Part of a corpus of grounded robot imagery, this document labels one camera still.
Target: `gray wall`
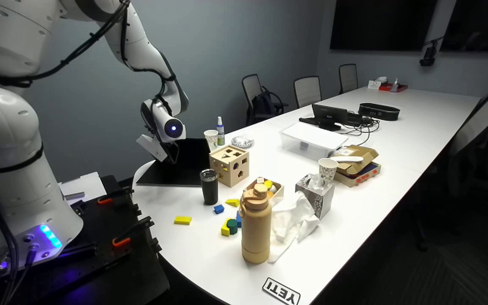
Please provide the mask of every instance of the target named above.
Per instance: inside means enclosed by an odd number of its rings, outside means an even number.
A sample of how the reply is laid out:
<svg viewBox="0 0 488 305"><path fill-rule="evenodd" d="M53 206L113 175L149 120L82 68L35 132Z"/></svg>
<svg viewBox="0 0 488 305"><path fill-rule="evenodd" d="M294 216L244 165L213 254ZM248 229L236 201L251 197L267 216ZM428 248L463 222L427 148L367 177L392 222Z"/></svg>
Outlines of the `gray wall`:
<svg viewBox="0 0 488 305"><path fill-rule="evenodd" d="M293 109L293 79L315 73L324 0L133 0L133 5L189 97L187 112L179 116L189 137L215 128L220 115L227 132L244 127L245 75L258 73ZM60 20L43 69L97 29L94 23ZM151 160L135 140L147 133L141 102L158 90L157 76L128 70L104 40L58 74L35 82L25 99L39 115L58 181L94 171L122 179Z"/></svg>
<svg viewBox="0 0 488 305"><path fill-rule="evenodd" d="M456 0L438 0L427 40L443 36ZM329 50L336 0L326 0L319 44L317 73L321 77L324 96L339 92L338 67L354 63L358 67L361 86L368 80L387 76L399 78L410 88L436 92L483 96L488 92L488 54L436 54L432 67L421 67L419 52L339 52Z"/></svg>

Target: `blue block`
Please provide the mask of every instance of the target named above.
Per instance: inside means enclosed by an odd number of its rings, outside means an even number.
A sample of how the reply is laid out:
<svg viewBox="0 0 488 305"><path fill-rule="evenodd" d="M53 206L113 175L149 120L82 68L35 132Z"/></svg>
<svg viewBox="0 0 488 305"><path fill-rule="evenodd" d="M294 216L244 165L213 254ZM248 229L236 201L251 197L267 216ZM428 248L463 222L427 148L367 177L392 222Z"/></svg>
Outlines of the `blue block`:
<svg viewBox="0 0 488 305"><path fill-rule="evenodd" d="M214 210L214 212L216 212L216 214L219 214L219 213L223 212L223 210L225 210L225 208L223 208L222 205L218 205L218 206L215 206L213 208L213 210Z"/></svg>
<svg viewBox="0 0 488 305"><path fill-rule="evenodd" d="M240 218L238 211L236 211L236 224L239 228L242 228L242 218Z"/></svg>

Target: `paper cup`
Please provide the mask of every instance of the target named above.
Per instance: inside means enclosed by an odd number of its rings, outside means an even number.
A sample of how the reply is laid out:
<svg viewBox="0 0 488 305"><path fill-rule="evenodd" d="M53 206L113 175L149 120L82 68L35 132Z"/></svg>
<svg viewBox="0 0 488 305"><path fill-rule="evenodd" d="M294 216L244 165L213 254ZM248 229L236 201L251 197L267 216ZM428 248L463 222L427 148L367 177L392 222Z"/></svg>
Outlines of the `paper cup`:
<svg viewBox="0 0 488 305"><path fill-rule="evenodd" d="M319 175L327 182L332 182L335 179L338 162L329 158L321 158L318 161Z"/></svg>
<svg viewBox="0 0 488 305"><path fill-rule="evenodd" d="M211 152L215 151L217 149L217 130L211 129L205 131L205 139L207 139Z"/></svg>

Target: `tan water bottle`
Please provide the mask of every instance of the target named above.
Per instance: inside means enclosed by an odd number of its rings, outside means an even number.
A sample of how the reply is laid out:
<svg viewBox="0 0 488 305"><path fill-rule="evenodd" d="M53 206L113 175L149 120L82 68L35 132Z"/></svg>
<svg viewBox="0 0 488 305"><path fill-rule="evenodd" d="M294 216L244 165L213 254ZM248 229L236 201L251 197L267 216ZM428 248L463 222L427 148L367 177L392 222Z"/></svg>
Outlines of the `tan water bottle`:
<svg viewBox="0 0 488 305"><path fill-rule="evenodd" d="M271 250L272 207L267 197L267 187L257 183L244 191L240 199L242 217L242 256L248 262L262 263Z"/></svg>

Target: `black backpack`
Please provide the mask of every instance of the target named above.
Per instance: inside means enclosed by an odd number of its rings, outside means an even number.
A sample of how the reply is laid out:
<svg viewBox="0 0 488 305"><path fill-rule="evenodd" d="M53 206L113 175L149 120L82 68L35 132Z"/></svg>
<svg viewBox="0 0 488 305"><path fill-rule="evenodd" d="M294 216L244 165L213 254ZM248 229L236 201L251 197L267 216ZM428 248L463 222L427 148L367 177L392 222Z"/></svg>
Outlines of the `black backpack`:
<svg viewBox="0 0 488 305"><path fill-rule="evenodd" d="M279 96L276 93L269 91L264 86L261 86L261 93L253 98L252 105L253 105L253 112L255 114L280 114L276 111L276 107L272 102L271 95L275 96L279 101L280 108L282 106L282 102Z"/></svg>

